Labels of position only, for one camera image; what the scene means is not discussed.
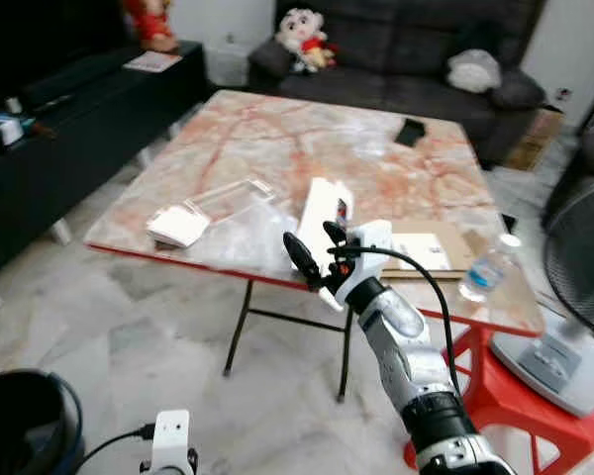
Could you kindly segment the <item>red dressed doll figure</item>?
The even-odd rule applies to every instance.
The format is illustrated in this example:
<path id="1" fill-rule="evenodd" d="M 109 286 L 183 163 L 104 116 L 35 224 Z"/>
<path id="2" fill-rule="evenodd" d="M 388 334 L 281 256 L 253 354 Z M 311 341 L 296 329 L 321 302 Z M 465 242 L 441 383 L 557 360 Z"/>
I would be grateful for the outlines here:
<path id="1" fill-rule="evenodd" d="M 167 9 L 173 0 L 120 0 L 146 50 L 174 53 L 179 40 L 167 23 Z"/>

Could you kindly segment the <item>small black wallet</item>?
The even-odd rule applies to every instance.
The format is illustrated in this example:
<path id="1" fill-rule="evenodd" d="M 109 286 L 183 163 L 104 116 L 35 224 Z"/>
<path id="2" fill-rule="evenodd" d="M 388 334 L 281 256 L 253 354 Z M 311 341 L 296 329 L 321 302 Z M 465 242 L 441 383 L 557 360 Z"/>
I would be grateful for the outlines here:
<path id="1" fill-rule="evenodd" d="M 395 143 L 415 148 L 427 136 L 427 124 L 418 119 L 402 118 L 400 131 L 396 133 Z"/>

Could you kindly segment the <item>black standing fan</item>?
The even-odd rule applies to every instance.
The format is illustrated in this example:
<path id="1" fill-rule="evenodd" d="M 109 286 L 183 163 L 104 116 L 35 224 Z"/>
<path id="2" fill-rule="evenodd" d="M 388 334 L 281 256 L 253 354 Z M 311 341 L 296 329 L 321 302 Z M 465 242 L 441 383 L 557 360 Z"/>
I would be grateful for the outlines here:
<path id="1" fill-rule="evenodd" d="M 534 392 L 577 418 L 594 413 L 594 184 L 545 228 L 542 264 L 565 317 L 536 338 L 501 332 L 490 349 Z"/>

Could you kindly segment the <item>flat brown cardboard sheet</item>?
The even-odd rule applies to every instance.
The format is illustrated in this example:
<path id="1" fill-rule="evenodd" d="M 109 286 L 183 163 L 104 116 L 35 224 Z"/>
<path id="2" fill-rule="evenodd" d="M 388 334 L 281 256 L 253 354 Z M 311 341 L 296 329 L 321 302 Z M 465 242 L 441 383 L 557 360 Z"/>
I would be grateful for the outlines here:
<path id="1" fill-rule="evenodd" d="M 459 280 L 477 257 L 464 235 L 449 228 L 395 232 L 392 243 L 397 252 L 415 259 L 436 279 Z"/>

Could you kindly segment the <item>white storage box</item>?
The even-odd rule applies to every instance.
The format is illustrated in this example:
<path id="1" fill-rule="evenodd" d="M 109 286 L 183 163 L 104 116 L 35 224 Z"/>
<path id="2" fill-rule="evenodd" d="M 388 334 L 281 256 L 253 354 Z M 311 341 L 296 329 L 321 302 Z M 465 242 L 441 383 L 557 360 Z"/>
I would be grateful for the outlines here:
<path id="1" fill-rule="evenodd" d="M 235 44 L 205 42 L 208 81 L 220 87 L 244 87 L 248 83 L 251 48 Z"/>

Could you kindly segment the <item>cartoon boy plush doll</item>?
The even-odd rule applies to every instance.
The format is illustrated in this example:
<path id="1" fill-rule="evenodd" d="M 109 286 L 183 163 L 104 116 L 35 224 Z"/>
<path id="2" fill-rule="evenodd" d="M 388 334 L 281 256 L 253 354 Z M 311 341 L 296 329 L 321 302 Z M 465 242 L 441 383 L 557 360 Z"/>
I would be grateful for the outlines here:
<path id="1" fill-rule="evenodd" d="M 289 72 L 309 75 L 337 64 L 324 24 L 324 14 L 310 8 L 289 9 L 279 19 L 274 39 L 292 55 Z"/>

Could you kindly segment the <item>red plastic stool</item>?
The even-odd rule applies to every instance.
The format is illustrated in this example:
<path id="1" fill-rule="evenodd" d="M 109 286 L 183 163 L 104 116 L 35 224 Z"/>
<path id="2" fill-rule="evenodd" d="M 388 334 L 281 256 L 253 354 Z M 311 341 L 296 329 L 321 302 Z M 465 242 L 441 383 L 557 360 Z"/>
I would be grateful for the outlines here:
<path id="1" fill-rule="evenodd" d="M 502 456 L 518 475 L 569 475 L 594 455 L 594 413 L 575 416 L 520 380 L 491 351 L 496 332 L 468 327 L 454 341 L 456 366 L 467 376 L 463 399 L 479 429 L 492 430 L 505 446 Z"/>

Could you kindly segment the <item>clear plastic water bottle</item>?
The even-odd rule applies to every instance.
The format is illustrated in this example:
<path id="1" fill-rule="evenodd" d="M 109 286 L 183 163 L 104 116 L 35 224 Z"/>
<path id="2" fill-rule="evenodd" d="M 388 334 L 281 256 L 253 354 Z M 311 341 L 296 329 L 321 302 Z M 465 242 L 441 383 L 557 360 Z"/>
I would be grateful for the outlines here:
<path id="1" fill-rule="evenodd" d="M 500 234 L 488 241 L 458 284 L 461 298 L 470 303 L 486 302 L 504 282 L 522 270 L 520 248 L 522 240 L 511 234 Z"/>

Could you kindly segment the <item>brown doormat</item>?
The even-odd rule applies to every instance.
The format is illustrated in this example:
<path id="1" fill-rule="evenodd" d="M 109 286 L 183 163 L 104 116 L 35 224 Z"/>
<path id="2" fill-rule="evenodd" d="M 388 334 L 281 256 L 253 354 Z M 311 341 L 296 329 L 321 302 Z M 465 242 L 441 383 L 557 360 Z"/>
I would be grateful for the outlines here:
<path id="1" fill-rule="evenodd" d="M 533 171 L 545 157 L 546 150 L 560 135 L 564 126 L 564 113 L 555 107 L 537 109 L 531 126 L 506 155 L 502 166 L 510 170 Z"/>

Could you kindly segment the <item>dark grey sofa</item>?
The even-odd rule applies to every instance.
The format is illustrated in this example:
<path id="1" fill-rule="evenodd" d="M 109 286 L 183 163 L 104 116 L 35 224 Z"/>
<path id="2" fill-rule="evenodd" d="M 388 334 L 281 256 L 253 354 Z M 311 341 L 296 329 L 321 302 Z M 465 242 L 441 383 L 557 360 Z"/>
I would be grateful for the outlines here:
<path id="1" fill-rule="evenodd" d="M 483 168 L 511 152 L 545 107 L 545 91 L 522 60 L 546 0 L 275 0 L 274 29 L 284 14 L 323 14 L 335 64 L 311 75 L 293 72 L 274 38 L 248 55 L 247 90 L 346 107 L 452 121 L 464 127 Z M 468 92 L 446 80 L 447 60 L 491 37 L 502 82 Z"/>

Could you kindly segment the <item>grey plush cushion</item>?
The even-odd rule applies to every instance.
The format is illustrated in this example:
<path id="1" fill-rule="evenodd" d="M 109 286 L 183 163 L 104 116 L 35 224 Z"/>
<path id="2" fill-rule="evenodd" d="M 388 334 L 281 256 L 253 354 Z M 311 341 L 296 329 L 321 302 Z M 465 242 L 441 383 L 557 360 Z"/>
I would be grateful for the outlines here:
<path id="1" fill-rule="evenodd" d="M 446 60 L 446 81 L 455 89 L 482 94 L 499 89 L 502 83 L 500 63 L 490 51 L 466 49 Z"/>

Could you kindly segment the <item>black flat television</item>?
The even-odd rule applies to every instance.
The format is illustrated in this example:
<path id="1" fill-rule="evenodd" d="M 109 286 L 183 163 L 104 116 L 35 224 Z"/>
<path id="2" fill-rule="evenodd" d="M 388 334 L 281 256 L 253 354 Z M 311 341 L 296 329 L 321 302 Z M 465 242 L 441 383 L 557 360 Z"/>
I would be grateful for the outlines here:
<path id="1" fill-rule="evenodd" d="M 0 99 L 126 41 L 121 0 L 0 0 Z"/>

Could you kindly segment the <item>white blue pouch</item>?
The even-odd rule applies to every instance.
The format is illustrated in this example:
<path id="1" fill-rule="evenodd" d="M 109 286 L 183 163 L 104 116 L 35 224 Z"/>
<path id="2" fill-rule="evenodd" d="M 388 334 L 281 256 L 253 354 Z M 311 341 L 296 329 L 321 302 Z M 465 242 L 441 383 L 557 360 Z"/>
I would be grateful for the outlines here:
<path id="1" fill-rule="evenodd" d="M 32 115 L 0 113 L 0 152 L 25 139 L 56 139 L 57 132 Z"/>

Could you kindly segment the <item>white paper booklet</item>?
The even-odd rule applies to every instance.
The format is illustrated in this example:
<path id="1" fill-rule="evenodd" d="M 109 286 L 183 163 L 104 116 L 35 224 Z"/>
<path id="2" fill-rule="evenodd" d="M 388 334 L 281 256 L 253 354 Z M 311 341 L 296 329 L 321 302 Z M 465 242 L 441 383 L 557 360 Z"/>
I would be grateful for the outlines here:
<path id="1" fill-rule="evenodd" d="M 143 51 L 142 54 L 122 64 L 126 69 L 144 73 L 162 73 L 182 60 L 182 55 L 165 53 L 165 51 Z"/>

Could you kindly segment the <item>black rubbish bin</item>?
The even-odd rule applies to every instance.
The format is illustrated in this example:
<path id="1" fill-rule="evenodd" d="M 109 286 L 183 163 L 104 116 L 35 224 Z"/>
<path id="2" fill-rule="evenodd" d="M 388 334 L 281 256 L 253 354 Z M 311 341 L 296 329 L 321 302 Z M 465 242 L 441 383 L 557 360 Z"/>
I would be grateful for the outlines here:
<path id="1" fill-rule="evenodd" d="M 0 475 L 74 475 L 84 451 L 80 398 L 62 377 L 0 374 Z"/>

